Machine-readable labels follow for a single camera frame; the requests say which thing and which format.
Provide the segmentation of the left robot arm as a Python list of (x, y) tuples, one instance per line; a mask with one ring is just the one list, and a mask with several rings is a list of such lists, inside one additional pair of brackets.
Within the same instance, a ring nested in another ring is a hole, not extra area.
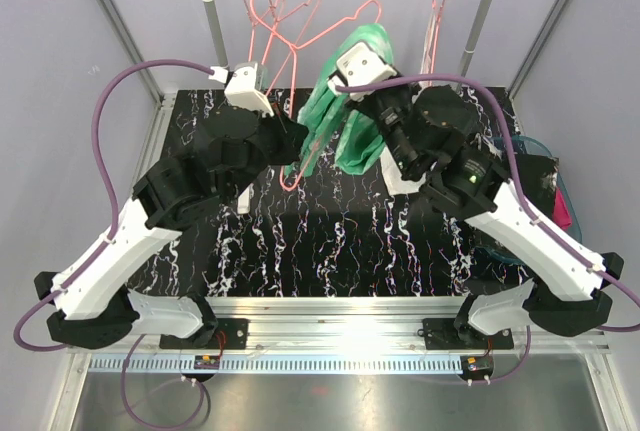
[(135, 183), (116, 231), (69, 270), (36, 277), (40, 297), (52, 297), (56, 307), (47, 320), (52, 340), (88, 350), (128, 335), (159, 335), (187, 348), (212, 344), (218, 320), (204, 296), (148, 296), (127, 282), (199, 219), (238, 200), (267, 167), (297, 161), (307, 135), (285, 115), (229, 106), (212, 112), (184, 148)]

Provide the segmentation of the black white tie-dye trousers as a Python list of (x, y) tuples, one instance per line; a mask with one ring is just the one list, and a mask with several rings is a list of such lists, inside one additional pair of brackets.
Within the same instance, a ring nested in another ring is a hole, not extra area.
[[(511, 142), (525, 196), (540, 212), (552, 218), (558, 190), (559, 161), (533, 138), (513, 135)], [(492, 259), (509, 265), (523, 265), (521, 260), (486, 233), (475, 231), (474, 238), (476, 246)]]

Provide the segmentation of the pink trousers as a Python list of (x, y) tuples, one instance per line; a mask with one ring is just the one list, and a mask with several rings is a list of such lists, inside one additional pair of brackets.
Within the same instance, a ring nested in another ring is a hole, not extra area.
[(564, 191), (560, 186), (557, 187), (555, 193), (552, 219), (554, 223), (564, 231), (569, 230), (574, 223), (574, 218), (572, 211), (570, 210), (569, 203), (567, 201), (567, 198), (565, 197)]

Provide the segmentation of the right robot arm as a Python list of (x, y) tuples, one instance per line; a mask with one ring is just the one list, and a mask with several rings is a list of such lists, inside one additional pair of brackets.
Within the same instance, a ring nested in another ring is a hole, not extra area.
[(503, 166), (475, 143), (476, 112), (454, 90), (376, 83), (348, 96), (434, 210), (488, 235), (534, 273), (514, 288), (467, 297), (453, 322), (460, 344), (476, 347), (514, 326), (574, 337), (606, 325), (613, 301), (603, 288), (622, 259), (587, 249), (528, 200), (517, 165)]

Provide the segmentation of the green tie-dye trousers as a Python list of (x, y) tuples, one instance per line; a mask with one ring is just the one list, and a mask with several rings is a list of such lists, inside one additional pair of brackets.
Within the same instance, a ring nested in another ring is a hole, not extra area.
[(379, 159), (385, 144), (373, 122), (347, 107), (346, 96), (335, 96), (327, 81), (337, 58), (359, 41), (367, 43), (387, 63), (394, 62), (391, 40), (380, 24), (365, 24), (353, 31), (324, 63), (313, 91), (298, 113), (297, 122), (309, 130), (301, 151), (302, 176), (313, 174), (320, 154), (335, 133), (339, 140), (334, 166), (348, 175), (365, 174)]

